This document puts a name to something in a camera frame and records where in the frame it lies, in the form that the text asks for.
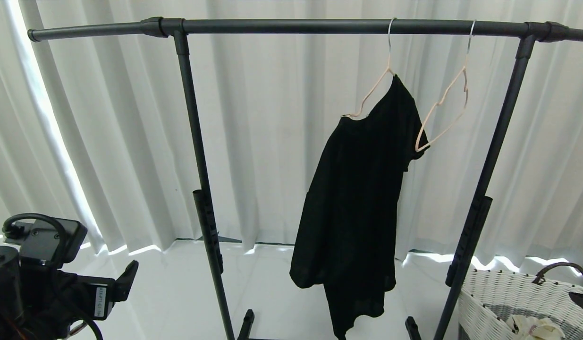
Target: clothes rack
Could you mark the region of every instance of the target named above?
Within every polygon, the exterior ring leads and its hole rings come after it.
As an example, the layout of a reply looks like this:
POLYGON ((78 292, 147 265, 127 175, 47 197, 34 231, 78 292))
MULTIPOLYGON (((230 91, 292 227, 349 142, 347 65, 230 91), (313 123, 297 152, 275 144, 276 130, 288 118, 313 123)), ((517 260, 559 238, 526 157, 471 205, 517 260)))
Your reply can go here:
MULTIPOLYGON (((121 24, 86 25, 64 28, 48 28, 29 30, 28 37, 35 42, 50 39, 65 39, 72 37, 115 36, 124 34, 146 34, 155 37, 173 36, 180 65, 184 95, 188 110, 188 120, 192 131, 192 140, 196 162, 199 170, 201 189, 194 191, 194 200, 201 224, 201 232, 205 242, 205 250, 211 269, 211 276, 216 289, 218 305, 224 323, 227 340, 235 340, 228 305, 222 284, 222 254, 218 244, 218 231, 214 218, 214 207, 211 200, 209 178, 203 150, 203 138, 199 126, 199 114, 194 92, 193 77, 188 48, 188 34, 388 34, 389 19, 209 19, 186 20, 181 18, 151 17, 140 22, 121 24)), ((473 21, 459 20, 421 20, 397 19, 391 26, 391 34, 455 34, 468 35, 473 21)), ((583 30, 569 28, 556 22, 493 22, 477 21, 473 30, 474 36, 505 36, 520 38, 516 51, 514 69, 512 71, 507 92, 501 106, 499 119, 490 142, 486 160, 482 168, 474 197, 471 202, 464 229, 460 236, 453 262, 451 263, 445 283, 451 287, 447 301, 440 317, 440 322, 434 335, 434 340, 442 340, 448 328, 451 315, 459 299, 471 258, 478 244, 486 215, 490 209, 492 198, 486 196, 492 172, 495 168, 509 121, 518 99, 520 86, 528 60, 536 42, 552 43, 556 41, 583 41, 583 30)), ((246 312, 238 340, 250 340, 250 331, 254 321, 254 313, 246 312)), ((418 327, 412 317, 406 320, 406 329, 412 340, 421 340, 418 327)))

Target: woven basket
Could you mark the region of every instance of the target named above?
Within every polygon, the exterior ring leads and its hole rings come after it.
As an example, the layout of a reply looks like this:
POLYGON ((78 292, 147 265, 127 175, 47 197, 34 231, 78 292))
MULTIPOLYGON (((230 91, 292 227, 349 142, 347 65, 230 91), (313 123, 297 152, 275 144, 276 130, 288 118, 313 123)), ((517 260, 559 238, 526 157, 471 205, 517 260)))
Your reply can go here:
POLYGON ((544 274, 574 263, 555 263, 537 274, 507 271, 473 271, 459 296, 460 340, 512 340, 515 334, 505 323, 510 315, 550 318, 566 340, 583 340, 583 287, 545 281, 544 274))

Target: white label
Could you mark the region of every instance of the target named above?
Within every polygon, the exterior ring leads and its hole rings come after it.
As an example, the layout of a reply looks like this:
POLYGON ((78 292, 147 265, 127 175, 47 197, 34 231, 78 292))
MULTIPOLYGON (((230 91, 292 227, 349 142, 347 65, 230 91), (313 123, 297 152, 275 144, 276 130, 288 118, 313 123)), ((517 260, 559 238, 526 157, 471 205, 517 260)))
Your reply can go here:
POLYGON ((94 304, 94 317, 103 318, 104 317, 104 305, 106 304, 106 288, 97 287, 96 288, 96 303, 94 304))

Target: clothes hanger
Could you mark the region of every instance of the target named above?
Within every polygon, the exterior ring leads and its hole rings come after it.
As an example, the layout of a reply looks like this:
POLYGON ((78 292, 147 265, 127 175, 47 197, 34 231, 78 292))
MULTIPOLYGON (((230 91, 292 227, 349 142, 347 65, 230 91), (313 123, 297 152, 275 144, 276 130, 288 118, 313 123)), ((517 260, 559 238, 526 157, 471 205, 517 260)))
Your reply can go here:
POLYGON ((434 143, 438 138, 440 138, 449 129, 451 129, 451 127, 455 123, 457 123, 457 121, 459 120, 459 118, 461 118, 461 116, 463 116, 463 114, 465 113, 465 108, 468 106, 468 73, 467 73, 468 55, 470 54, 470 45, 472 43, 472 36, 474 34, 474 25, 475 25, 475 23, 476 23, 476 20, 474 20, 474 22, 472 22, 472 28, 470 29, 470 39, 468 39, 468 50, 465 53, 464 66, 461 67, 461 70, 459 71, 459 73, 457 73, 457 76, 455 76, 455 79, 453 79, 453 81, 451 82, 451 84, 449 84, 449 86, 447 87, 447 89, 444 91, 444 95, 442 96, 442 99, 440 99, 440 101, 434 103, 434 105, 432 105, 432 108, 430 109, 430 112, 428 112, 428 115, 425 116, 425 119, 423 120, 423 124, 421 125, 421 129, 419 129, 419 134, 417 135, 417 140, 415 141, 415 151, 416 152, 419 152, 421 150, 424 150, 425 148, 427 148, 430 145, 432 145, 432 143, 434 143), (455 118, 455 120, 453 120, 453 122, 451 122, 451 124, 446 129, 444 129, 444 131, 442 131, 442 133, 440 133, 440 135, 436 136, 434 139, 430 140, 430 142, 427 142, 425 145, 423 145, 423 146, 420 147, 419 146, 419 141, 421 140, 421 135, 423 134, 423 129, 425 128, 425 123, 427 123, 428 120, 430 119, 430 116, 432 115, 432 112, 434 112, 434 108, 436 108, 436 106, 441 106, 444 103, 444 100, 447 98, 448 91, 451 90, 451 87, 453 87, 453 84, 455 84, 455 82, 459 79, 459 76, 462 73, 464 74, 464 92, 465 92, 464 108, 461 110, 461 113, 459 114, 459 116, 457 116, 457 118, 455 118))
POLYGON ((386 71, 384 71, 384 73, 382 73, 382 75, 380 76, 380 78, 377 80, 377 82, 375 83, 375 85, 373 86, 373 88, 369 91, 369 93, 367 93, 367 95, 365 95, 365 98, 363 98, 363 101, 361 102, 361 107, 358 110, 358 113, 356 114, 345 114, 344 116, 346 117, 358 117, 363 113, 363 106, 365 105, 365 101, 367 101, 367 98, 369 98, 369 95, 371 95, 373 93, 373 91, 375 91, 375 88, 381 83, 381 81, 384 79, 384 76, 387 73, 390 73, 392 76, 395 76, 396 74, 394 73, 394 71, 392 71, 390 65, 391 65, 391 56, 392 56, 392 41, 390 38, 390 31, 392 28, 392 22, 395 21, 395 17, 392 18, 392 20, 390 20, 390 25, 388 25, 388 66, 386 66, 386 71))

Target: white garment in basket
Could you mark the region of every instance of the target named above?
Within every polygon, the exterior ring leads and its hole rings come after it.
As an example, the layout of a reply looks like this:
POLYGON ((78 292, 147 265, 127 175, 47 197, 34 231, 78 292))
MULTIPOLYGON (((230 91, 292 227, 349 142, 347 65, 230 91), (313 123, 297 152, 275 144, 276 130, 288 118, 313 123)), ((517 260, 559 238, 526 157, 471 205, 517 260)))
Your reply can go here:
POLYGON ((516 331, 514 340, 562 340, 565 337, 559 325, 549 318, 510 315, 507 325, 516 331))

